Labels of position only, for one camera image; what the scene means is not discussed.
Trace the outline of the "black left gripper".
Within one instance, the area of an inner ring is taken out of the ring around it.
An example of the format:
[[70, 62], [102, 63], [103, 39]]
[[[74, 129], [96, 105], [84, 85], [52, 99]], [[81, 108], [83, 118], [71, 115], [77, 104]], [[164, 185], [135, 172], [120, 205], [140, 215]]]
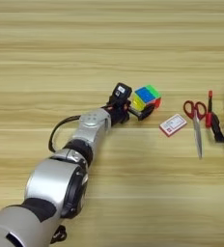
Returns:
[[146, 106], [142, 111], [138, 111], [132, 107], [129, 107], [130, 101], [128, 99], [116, 99], [113, 98], [109, 106], [109, 114], [111, 117], [111, 124], [123, 124], [129, 119], [128, 111], [137, 117], [139, 121], [143, 121], [148, 118], [154, 111], [154, 106]]

